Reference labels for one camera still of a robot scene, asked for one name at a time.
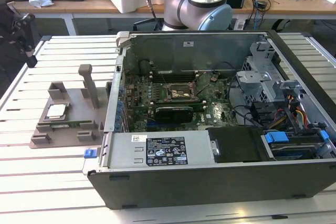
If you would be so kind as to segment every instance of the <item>gray stand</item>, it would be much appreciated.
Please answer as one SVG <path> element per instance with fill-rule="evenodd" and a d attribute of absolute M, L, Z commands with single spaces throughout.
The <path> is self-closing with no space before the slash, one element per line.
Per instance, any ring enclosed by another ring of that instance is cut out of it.
<path fill-rule="evenodd" d="M 31 137 L 30 148 L 101 144 L 108 94 L 106 88 L 96 88 L 90 69 L 91 65 L 79 68 L 84 77 L 84 89 L 66 90 L 62 82 L 50 85 L 50 98 Z M 55 105 L 65 106 L 62 115 L 48 115 L 49 109 Z"/>

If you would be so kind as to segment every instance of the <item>table leg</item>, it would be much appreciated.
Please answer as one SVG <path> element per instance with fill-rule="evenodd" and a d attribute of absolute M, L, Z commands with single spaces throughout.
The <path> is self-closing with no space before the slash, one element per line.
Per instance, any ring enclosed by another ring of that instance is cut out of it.
<path fill-rule="evenodd" d="M 106 24 L 107 24 L 107 29 L 108 31 L 112 31 L 113 30 L 113 27 L 112 27 L 112 21 L 110 18 L 107 18 L 106 19 Z"/>
<path fill-rule="evenodd" d="M 73 21 L 73 15 L 71 13 L 65 13 L 65 14 L 62 14 L 61 17 L 64 19 L 69 35 L 70 36 L 78 35 L 76 26 Z"/>

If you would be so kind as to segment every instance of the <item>motherboard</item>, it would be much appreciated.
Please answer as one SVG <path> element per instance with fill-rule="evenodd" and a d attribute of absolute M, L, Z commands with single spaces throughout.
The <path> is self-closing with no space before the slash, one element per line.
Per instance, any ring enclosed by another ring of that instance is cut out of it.
<path fill-rule="evenodd" d="M 194 131 L 235 126 L 219 73 L 192 76 L 128 75 L 125 81 L 130 132 Z"/>

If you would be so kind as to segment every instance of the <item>floor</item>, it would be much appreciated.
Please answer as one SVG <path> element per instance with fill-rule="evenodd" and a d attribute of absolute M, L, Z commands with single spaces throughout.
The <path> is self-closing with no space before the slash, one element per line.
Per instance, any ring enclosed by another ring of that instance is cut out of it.
<path fill-rule="evenodd" d="M 141 19 L 119 18 L 112 19 L 112 30 L 108 30 L 106 19 L 76 19 L 75 23 L 80 35 L 105 35 L 116 34 L 122 30 L 133 30 L 133 23 Z M 265 20 L 260 26 L 261 30 L 268 30 L 275 20 Z M 287 20 L 284 20 L 279 28 L 282 28 Z M 68 35 L 62 19 L 37 19 L 37 25 L 41 35 Z M 138 27 L 141 31 L 152 31 L 154 24 L 146 24 Z M 246 29 L 253 29 L 251 22 Z M 336 22 L 332 20 L 295 20 L 285 24 L 283 32 L 308 31 L 330 54 L 336 55 Z M 11 81 L 15 78 L 23 63 L 18 59 L 7 57 L 0 62 L 0 97 L 5 93 Z"/>

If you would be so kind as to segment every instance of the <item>wooden table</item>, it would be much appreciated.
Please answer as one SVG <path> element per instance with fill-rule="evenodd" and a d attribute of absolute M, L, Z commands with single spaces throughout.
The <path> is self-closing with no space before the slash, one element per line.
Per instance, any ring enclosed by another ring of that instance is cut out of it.
<path fill-rule="evenodd" d="M 54 1 L 54 6 L 41 9 L 28 2 L 17 2 L 14 7 L 20 13 L 33 13 L 37 18 L 63 18 L 69 35 L 76 35 L 74 18 L 151 18 L 148 7 L 138 8 L 135 12 L 122 14 L 110 0 L 85 0 L 84 2 Z M 158 17 L 163 17 L 163 5 L 154 5 Z M 245 0 L 242 9 L 234 9 L 233 18 L 237 19 L 235 29 L 241 29 L 253 10 L 251 0 Z M 271 9 L 264 18 L 288 19 L 336 19 L 336 5 L 326 0 L 271 0 Z"/>

